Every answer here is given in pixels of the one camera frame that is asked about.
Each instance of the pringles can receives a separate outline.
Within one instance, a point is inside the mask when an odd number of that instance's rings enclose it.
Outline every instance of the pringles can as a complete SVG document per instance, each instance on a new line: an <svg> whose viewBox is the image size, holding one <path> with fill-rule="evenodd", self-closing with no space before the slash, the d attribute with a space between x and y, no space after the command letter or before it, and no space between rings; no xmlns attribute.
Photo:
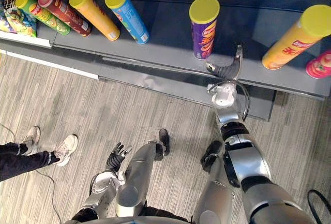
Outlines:
<svg viewBox="0 0 331 224"><path fill-rule="evenodd" d="M73 30L82 36L91 32L91 25L78 16L78 14L62 0L38 0L41 7L48 9Z"/></svg>
<svg viewBox="0 0 331 224"><path fill-rule="evenodd" d="M68 25L51 14L47 9L42 8L37 3L37 0L16 0L16 6L62 35L66 35L70 32Z"/></svg>
<svg viewBox="0 0 331 224"><path fill-rule="evenodd" d="M207 59L212 53L219 10L218 0L195 0L190 6L193 51L198 59Z"/></svg>
<svg viewBox="0 0 331 224"><path fill-rule="evenodd" d="M119 30L117 26L94 0L69 0L69 4L99 29L108 40L118 39Z"/></svg>
<svg viewBox="0 0 331 224"><path fill-rule="evenodd" d="M306 72L312 78L331 76L331 50L322 53L307 64Z"/></svg>
<svg viewBox="0 0 331 224"><path fill-rule="evenodd" d="M313 5L263 56L265 68L276 70L331 34L331 7Z"/></svg>
<svg viewBox="0 0 331 224"><path fill-rule="evenodd" d="M149 40L149 33L131 0L104 0L138 44Z"/></svg>

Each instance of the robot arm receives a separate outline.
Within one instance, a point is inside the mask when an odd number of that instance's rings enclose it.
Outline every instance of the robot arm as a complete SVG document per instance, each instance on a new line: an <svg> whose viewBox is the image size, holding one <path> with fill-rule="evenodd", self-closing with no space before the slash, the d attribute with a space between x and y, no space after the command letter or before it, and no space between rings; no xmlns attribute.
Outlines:
<svg viewBox="0 0 331 224"><path fill-rule="evenodd" d="M242 46L238 46L234 58L236 71L226 69L226 72L231 71L235 80L242 59ZM222 74L222 69L208 66L209 70L217 71L218 76ZM234 108L236 83L239 84L234 80L225 80L209 85L208 93L212 95L216 122L224 141L224 152L219 157L223 159L228 183L242 190L248 223L313 223L283 188L272 183L266 159Z"/></svg>
<svg viewBox="0 0 331 224"><path fill-rule="evenodd" d="M269 166L241 122L221 127L229 183L240 187L248 223L313 223L293 198L271 181Z"/></svg>
<svg viewBox="0 0 331 224"><path fill-rule="evenodd" d="M66 224L82 223L93 219L104 219L108 216L110 203L116 197L118 188L125 184L124 172L119 171L122 161L132 150L129 146L123 150L121 143L116 144L106 162L106 169L93 177L89 197L78 213Z"/></svg>

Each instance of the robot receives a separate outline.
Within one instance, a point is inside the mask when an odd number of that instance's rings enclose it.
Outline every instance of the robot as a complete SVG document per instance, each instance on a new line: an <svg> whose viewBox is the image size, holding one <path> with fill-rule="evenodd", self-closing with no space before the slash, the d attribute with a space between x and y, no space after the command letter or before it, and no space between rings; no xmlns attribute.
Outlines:
<svg viewBox="0 0 331 224"><path fill-rule="evenodd" d="M82 208L65 224L230 223L234 187L241 189L248 223L313 224L293 198L271 181L269 165L245 127L249 97L237 81L242 59L243 48L238 45L231 66L218 67L207 63L211 73L227 78L209 85L207 90L212 97L223 143L212 142L200 160L203 170L209 173L209 180L190 221L147 206L153 163L163 160L170 152L168 132L161 129L159 141L149 141L142 146L125 173L119 169L132 147L124 149L123 145L117 144L106 162L106 169L92 178L90 195ZM237 86L248 99L242 117L235 107ZM117 217L107 218L108 206L114 199Z"/></svg>

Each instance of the robot finger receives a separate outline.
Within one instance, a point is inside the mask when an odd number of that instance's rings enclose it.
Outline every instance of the robot finger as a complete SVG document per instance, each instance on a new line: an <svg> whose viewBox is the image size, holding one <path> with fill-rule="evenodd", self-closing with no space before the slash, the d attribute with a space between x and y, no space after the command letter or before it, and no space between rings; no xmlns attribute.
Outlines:
<svg viewBox="0 0 331 224"><path fill-rule="evenodd" d="M122 157L126 157L126 155L128 155L128 153L132 150L132 145L128 146L127 149L125 149L124 151L121 151L121 156Z"/></svg>
<svg viewBox="0 0 331 224"><path fill-rule="evenodd" d="M118 149L118 147L119 147L120 145L121 145L121 143L118 142L118 143L115 145L115 147L114 147L114 149L112 150L111 153L116 153L116 151L117 151L117 149Z"/></svg>
<svg viewBox="0 0 331 224"><path fill-rule="evenodd" d="M120 145L118 148L117 148L117 150L116 150L116 155L119 155L119 154L121 154L121 150L123 149L123 145Z"/></svg>

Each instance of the purple chip can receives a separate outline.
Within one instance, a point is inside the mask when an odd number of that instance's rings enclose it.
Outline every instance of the purple chip can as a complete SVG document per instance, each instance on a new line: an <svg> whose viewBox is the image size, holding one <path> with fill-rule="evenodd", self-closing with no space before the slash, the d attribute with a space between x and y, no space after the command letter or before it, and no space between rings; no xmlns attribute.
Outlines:
<svg viewBox="0 0 331 224"><path fill-rule="evenodd" d="M190 6L193 51L198 59L207 59L212 53L219 10L218 0L195 0Z"/></svg>
<svg viewBox="0 0 331 224"><path fill-rule="evenodd" d="M196 58L207 59L213 50L216 20L207 24L192 21L193 51Z"/></svg>

